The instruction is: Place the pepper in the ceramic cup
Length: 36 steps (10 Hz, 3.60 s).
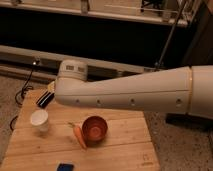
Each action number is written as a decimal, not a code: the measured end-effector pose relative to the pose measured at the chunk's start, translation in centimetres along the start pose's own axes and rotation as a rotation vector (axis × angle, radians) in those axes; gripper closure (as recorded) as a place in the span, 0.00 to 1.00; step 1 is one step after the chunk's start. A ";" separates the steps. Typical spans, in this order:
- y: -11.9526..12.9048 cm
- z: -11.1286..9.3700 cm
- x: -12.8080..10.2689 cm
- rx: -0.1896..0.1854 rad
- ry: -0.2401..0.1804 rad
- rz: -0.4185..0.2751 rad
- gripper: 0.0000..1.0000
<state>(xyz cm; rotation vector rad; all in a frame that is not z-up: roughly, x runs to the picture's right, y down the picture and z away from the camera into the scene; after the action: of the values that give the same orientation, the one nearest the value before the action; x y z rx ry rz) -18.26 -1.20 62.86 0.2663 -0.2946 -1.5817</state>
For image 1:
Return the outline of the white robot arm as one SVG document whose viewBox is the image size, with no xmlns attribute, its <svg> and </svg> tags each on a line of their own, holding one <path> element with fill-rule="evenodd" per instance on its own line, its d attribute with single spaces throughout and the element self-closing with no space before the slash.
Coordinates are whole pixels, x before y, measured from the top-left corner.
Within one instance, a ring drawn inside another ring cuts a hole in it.
<svg viewBox="0 0 213 171">
<path fill-rule="evenodd" d="M 188 114 L 213 120 L 213 66 L 181 67 L 89 82 L 88 66 L 64 60 L 54 88 L 37 100 L 67 106 Z"/>
</svg>

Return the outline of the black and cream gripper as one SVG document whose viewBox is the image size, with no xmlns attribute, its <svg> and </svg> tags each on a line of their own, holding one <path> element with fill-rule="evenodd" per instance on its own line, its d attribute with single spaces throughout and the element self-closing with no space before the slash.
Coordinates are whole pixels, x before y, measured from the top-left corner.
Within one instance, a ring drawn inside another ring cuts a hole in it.
<svg viewBox="0 0 213 171">
<path fill-rule="evenodd" d="M 47 90 L 38 98 L 36 105 L 45 108 L 54 98 L 55 82 L 52 81 L 47 85 Z"/>
</svg>

